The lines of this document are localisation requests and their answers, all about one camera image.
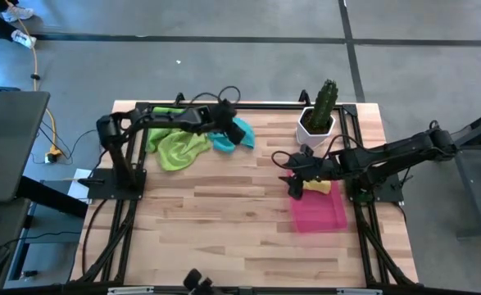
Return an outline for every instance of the white paper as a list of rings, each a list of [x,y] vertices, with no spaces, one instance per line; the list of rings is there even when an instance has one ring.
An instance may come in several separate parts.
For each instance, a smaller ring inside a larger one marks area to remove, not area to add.
[[[88,178],[91,174],[91,170],[86,169],[76,169],[74,179]],[[83,184],[79,184],[78,181],[73,181],[70,184],[69,192],[67,193],[70,197],[78,199],[82,202],[90,204],[93,200],[87,198],[89,188]]]

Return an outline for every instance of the yellow sponge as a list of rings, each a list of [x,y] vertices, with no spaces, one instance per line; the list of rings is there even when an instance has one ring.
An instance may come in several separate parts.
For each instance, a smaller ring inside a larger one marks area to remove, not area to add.
[[[304,181],[304,189],[314,190],[317,192],[328,194],[331,191],[331,181]]]

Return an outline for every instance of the blue cloth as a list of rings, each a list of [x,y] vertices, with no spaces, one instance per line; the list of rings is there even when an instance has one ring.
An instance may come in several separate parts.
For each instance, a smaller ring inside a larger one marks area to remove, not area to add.
[[[246,133],[240,144],[248,148],[254,148],[255,132],[253,132],[253,128],[251,128],[246,121],[240,118],[233,118],[233,122],[236,123],[236,125],[238,125],[238,127],[240,127],[240,129]],[[219,133],[209,133],[207,137],[213,142],[214,149],[227,153],[232,153],[234,151],[234,144],[231,143],[225,135]]]

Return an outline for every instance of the person's foot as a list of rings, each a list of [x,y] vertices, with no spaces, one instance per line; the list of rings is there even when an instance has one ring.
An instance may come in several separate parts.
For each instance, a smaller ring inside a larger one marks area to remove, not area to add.
[[[21,45],[27,47],[28,49],[32,49],[36,44],[36,38],[30,37],[24,33],[22,33],[19,29],[12,32],[11,34],[12,41],[16,43],[20,43]]]
[[[2,12],[3,19],[7,22],[17,21],[20,17],[21,20],[27,20],[34,15],[34,10],[31,8],[23,8],[17,6],[11,6],[6,11]]]

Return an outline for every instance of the potted cactus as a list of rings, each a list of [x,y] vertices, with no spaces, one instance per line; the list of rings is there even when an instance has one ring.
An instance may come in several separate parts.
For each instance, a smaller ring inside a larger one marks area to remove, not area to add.
[[[338,88],[335,81],[330,79],[324,82],[319,91],[314,107],[304,107],[297,122],[297,141],[316,148],[331,134],[335,125],[335,118],[331,111],[338,98]]]

